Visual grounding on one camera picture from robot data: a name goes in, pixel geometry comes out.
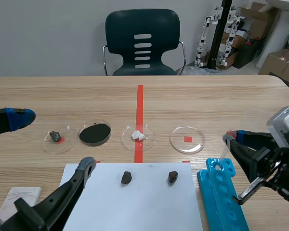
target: robot figure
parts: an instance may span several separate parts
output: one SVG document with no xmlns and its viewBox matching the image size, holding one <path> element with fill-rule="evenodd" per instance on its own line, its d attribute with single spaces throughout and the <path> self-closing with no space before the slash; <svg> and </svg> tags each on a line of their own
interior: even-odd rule
<svg viewBox="0 0 289 231">
<path fill-rule="evenodd" d="M 197 47 L 197 54 L 196 54 L 196 60 L 195 60 L 195 65 L 199 67 L 203 67 L 203 62 L 201 61 L 201 56 L 202 53 L 205 51 L 204 48 L 206 48 L 206 38 L 207 38 L 207 33 L 210 24 L 218 24 L 219 19 L 222 15 L 223 8 L 222 7 L 215 7 L 214 9 L 214 16 L 208 16 L 206 17 L 206 20 L 204 22 L 204 26 L 202 29 L 201 37 L 198 42 L 198 47 Z M 231 31 L 229 33 L 228 39 L 226 41 L 226 47 L 224 51 L 224 55 L 218 60 L 219 65 L 227 66 L 226 59 L 229 56 L 229 53 L 231 51 L 231 46 L 234 43 L 235 40 L 235 35 L 236 35 L 236 29 L 240 23 L 240 17 L 236 15 L 236 7 L 231 7 L 229 11 L 229 15 L 227 18 L 227 23 L 231 25 Z"/>
</svg>

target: chair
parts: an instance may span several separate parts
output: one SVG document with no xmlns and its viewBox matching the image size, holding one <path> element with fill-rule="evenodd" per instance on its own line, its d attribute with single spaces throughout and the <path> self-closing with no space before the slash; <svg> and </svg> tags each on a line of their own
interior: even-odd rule
<svg viewBox="0 0 289 231">
<path fill-rule="evenodd" d="M 138 9 L 112 12 L 105 23 L 107 45 L 103 46 L 104 69 L 107 73 L 105 48 L 123 57 L 123 65 L 114 76 L 176 75 L 163 64 L 161 57 L 166 51 L 184 44 L 179 41 L 180 20 L 178 15 L 167 9 Z"/>
</svg>

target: rock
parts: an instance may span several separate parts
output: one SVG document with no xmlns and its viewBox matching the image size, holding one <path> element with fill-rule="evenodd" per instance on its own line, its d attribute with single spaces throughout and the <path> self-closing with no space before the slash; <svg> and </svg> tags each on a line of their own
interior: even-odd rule
<svg viewBox="0 0 289 231">
<path fill-rule="evenodd" d="M 136 130 L 135 132 L 132 133 L 131 137 L 133 140 L 138 139 L 140 135 L 140 131 Z"/>
<path fill-rule="evenodd" d="M 178 178 L 178 173 L 176 171 L 170 172 L 168 175 L 168 181 L 169 183 L 174 183 Z"/>
<path fill-rule="evenodd" d="M 131 173 L 130 172 L 124 172 L 121 183 L 122 184 L 128 184 L 131 182 Z"/>
<path fill-rule="evenodd" d="M 51 131 L 49 135 L 52 138 L 53 142 L 59 142 L 61 140 L 61 136 L 57 131 Z"/>
<path fill-rule="evenodd" d="M 145 138 L 146 138 L 145 135 L 140 133 L 138 140 L 143 141 Z"/>
</svg>

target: small red square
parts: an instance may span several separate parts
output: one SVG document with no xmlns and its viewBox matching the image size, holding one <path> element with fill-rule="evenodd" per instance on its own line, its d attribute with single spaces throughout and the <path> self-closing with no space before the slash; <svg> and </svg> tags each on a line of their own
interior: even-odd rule
<svg viewBox="0 0 289 231">
<path fill-rule="evenodd" d="M 65 138 L 64 138 L 64 137 L 61 137 L 61 140 L 58 141 L 57 144 L 61 144 L 61 143 L 63 143 L 64 141 L 66 141 Z"/>
<path fill-rule="evenodd" d="M 191 137 L 191 136 L 184 136 L 184 142 L 192 143 L 192 142 L 193 142 L 193 137 Z"/>
</svg>

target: petri dish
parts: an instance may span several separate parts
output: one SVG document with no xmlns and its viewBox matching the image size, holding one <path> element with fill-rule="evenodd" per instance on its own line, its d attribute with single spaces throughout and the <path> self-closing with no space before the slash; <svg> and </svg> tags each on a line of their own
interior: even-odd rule
<svg viewBox="0 0 289 231">
<path fill-rule="evenodd" d="M 123 145 L 131 151 L 135 151 L 135 142 L 138 142 L 137 140 L 133 140 L 131 137 L 134 131 L 136 131 L 136 126 L 129 125 L 124 129 L 121 135 Z M 143 151 L 146 151 L 154 145 L 156 136 L 154 131 L 147 124 L 143 125 L 142 134 L 146 137 L 146 139 L 142 141 Z"/>
<path fill-rule="evenodd" d="M 61 139 L 60 141 L 53 141 L 50 133 L 58 132 Z M 43 148 L 46 152 L 50 154 L 61 154 L 72 149 L 77 141 L 77 131 L 70 126 L 59 127 L 49 130 L 43 140 Z"/>
<path fill-rule="evenodd" d="M 90 120 L 79 128 L 80 141 L 88 146 L 96 147 L 106 143 L 111 136 L 111 126 L 104 120 Z"/>
<path fill-rule="evenodd" d="M 181 153 L 195 154 L 203 149 L 205 137 L 197 128 L 180 126 L 170 134 L 170 142 Z"/>
</svg>

